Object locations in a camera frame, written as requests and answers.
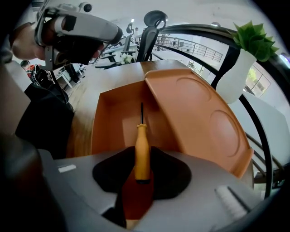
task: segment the white vase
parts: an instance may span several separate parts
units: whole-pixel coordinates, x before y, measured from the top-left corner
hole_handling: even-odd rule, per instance
[[[226,103],[233,103],[242,95],[247,75],[255,61],[252,54],[241,49],[236,64],[219,80],[216,91]]]

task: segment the ceiling light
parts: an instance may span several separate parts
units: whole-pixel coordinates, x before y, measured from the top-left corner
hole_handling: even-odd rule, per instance
[[[221,25],[218,22],[211,23],[211,26],[220,27]]]
[[[281,54],[279,55],[279,57],[280,57],[280,59],[284,62],[284,64],[286,64],[286,66],[287,66],[288,68],[290,68],[290,62],[289,62],[289,60],[288,60],[286,54],[285,54],[285,53],[281,53]]]

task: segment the metal railing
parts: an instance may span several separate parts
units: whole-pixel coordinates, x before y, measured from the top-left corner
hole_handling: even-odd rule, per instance
[[[136,38],[137,44],[140,44],[141,36]],[[177,37],[168,37],[168,36],[158,36],[156,44],[163,45],[170,48],[178,49],[179,51],[186,52],[192,55],[199,55],[202,57],[207,57],[218,62],[221,61],[223,54],[217,52],[216,50],[204,46],[202,44],[181,39]],[[153,50],[155,51],[167,51],[166,48],[161,48],[160,46],[154,46]]]

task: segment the green plant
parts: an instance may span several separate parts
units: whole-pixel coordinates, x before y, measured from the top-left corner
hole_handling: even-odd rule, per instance
[[[128,54],[122,54],[121,55],[122,57],[122,61],[121,61],[121,64],[129,64],[131,63],[133,57],[131,55],[128,55]]]
[[[250,68],[249,73],[248,73],[248,77],[254,82],[257,82],[257,77],[256,77],[256,72],[253,68]]]
[[[278,50],[273,47],[275,41],[272,41],[272,37],[266,37],[263,24],[253,25],[250,21],[242,27],[235,24],[235,27],[237,32],[231,33],[235,43],[257,60],[265,62]]]

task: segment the white flower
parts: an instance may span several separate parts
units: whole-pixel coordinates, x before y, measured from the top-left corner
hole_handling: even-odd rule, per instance
[[[131,63],[131,60],[133,58],[131,55],[128,55],[128,54],[125,54],[125,53],[122,54],[121,57],[122,57],[122,61],[121,61],[122,64]]]

